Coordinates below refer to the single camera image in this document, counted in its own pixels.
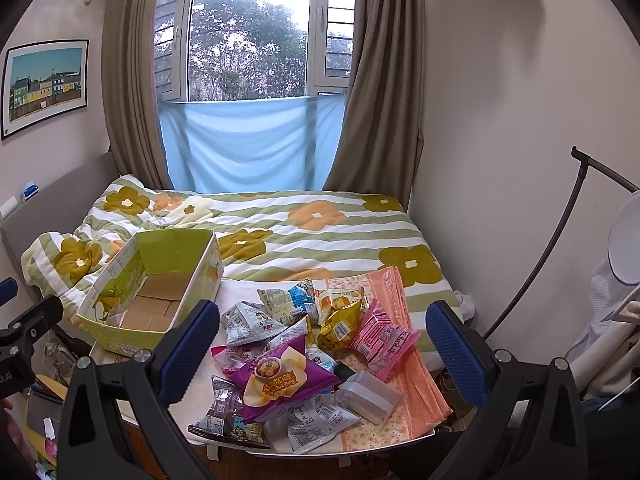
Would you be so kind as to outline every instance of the cardboard box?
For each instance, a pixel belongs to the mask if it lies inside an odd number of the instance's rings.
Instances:
[[[107,264],[78,316],[102,348],[132,356],[213,300],[222,273],[213,231],[143,231]]]

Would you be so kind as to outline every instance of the picture frame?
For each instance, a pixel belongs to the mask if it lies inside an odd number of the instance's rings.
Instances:
[[[87,106],[89,40],[41,41],[7,50],[2,71],[0,140]]]

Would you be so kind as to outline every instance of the headboard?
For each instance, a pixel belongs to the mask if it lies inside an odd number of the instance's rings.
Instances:
[[[103,153],[39,190],[0,224],[6,252],[20,279],[20,257],[33,241],[50,231],[75,231],[95,200],[119,176],[113,153]],[[40,297],[36,287],[26,289],[34,300]]]

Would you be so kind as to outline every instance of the wall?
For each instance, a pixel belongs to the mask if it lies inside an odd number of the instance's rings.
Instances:
[[[67,112],[22,130],[0,144],[0,203],[18,196],[33,180],[43,187],[67,171],[107,150],[106,124],[100,82],[100,48],[106,0],[34,0],[7,48],[36,41],[89,39],[88,107]],[[2,62],[6,51],[0,54]],[[0,280],[16,276],[0,243]],[[27,293],[0,308],[0,327],[31,305]]]
[[[640,46],[610,0],[427,0],[425,145],[410,214],[484,332],[542,254],[575,144],[640,185]],[[489,339],[549,360],[591,317],[591,271],[628,193],[591,170],[561,240]]]

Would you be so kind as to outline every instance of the striped floral comforter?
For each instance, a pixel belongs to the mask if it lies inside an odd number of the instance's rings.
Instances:
[[[202,195],[153,191],[131,175],[115,180],[72,234],[40,235],[22,256],[30,285],[59,296],[72,319],[124,242],[140,230],[212,229],[225,277],[277,281],[356,276],[399,269],[417,342],[429,369],[440,366],[424,313],[458,302],[422,234],[393,197],[327,191]]]

